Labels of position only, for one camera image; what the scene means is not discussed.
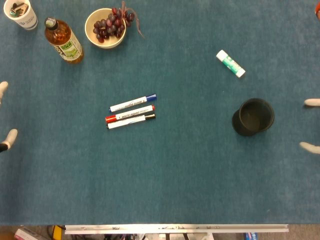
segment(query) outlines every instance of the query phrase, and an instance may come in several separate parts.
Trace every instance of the blue marker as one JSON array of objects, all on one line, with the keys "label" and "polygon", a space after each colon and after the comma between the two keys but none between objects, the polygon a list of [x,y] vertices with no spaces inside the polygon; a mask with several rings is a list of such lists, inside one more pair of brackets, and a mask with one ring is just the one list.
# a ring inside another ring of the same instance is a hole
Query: blue marker
[{"label": "blue marker", "polygon": [[111,106],[109,108],[109,112],[113,113],[113,112],[119,111],[121,109],[130,108],[132,106],[135,106],[135,105],[138,105],[138,104],[143,104],[145,102],[150,102],[150,101],[153,101],[153,100],[156,100],[156,99],[157,99],[157,95],[156,94],[139,97],[139,98],[131,100],[131,101],[127,101],[127,102],[123,102],[123,103]]}]

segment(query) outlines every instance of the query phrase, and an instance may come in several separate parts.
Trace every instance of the red marker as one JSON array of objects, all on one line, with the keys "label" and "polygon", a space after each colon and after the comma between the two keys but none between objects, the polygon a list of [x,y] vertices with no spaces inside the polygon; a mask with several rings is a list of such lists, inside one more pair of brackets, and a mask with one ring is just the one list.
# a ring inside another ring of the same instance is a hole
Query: red marker
[{"label": "red marker", "polygon": [[135,110],[119,113],[119,114],[116,114],[116,115],[106,116],[105,117],[105,123],[106,124],[113,123],[113,122],[116,122],[118,120],[123,120],[123,119],[130,118],[130,117],[133,117],[133,116],[141,115],[141,114],[144,114],[144,113],[147,113],[147,112],[153,112],[155,110],[156,110],[156,108],[155,108],[154,105],[149,105],[149,106],[141,107],[141,108],[138,108],[138,109],[135,109]]}]

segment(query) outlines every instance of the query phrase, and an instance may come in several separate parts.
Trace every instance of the bottle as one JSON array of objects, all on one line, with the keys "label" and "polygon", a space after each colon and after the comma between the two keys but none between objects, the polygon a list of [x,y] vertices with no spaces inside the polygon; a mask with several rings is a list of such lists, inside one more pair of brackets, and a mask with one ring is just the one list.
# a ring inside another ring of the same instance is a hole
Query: bottle
[{"label": "bottle", "polygon": [[68,24],[54,17],[47,17],[44,24],[45,37],[60,56],[70,64],[80,63],[84,50]]}]

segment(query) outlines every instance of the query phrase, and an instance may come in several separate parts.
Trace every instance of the yellow object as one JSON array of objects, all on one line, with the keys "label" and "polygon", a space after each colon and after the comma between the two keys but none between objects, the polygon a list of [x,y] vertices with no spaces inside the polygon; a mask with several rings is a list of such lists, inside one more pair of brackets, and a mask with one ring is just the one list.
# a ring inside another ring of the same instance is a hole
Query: yellow object
[{"label": "yellow object", "polygon": [[59,226],[53,226],[53,239],[62,240],[62,229]]}]

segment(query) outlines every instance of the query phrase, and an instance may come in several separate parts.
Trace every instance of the red object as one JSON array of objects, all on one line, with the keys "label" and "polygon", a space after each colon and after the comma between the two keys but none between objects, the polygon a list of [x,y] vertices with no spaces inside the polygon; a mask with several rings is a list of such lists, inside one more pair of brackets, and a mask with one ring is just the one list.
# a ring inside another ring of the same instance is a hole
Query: red object
[{"label": "red object", "polygon": [[105,117],[105,123],[106,124],[113,123],[113,122],[116,122],[116,121],[117,121],[116,115],[106,116]]},{"label": "red object", "polygon": [[320,11],[320,2],[315,6],[315,15],[320,19],[320,15],[318,16],[318,13]]}]

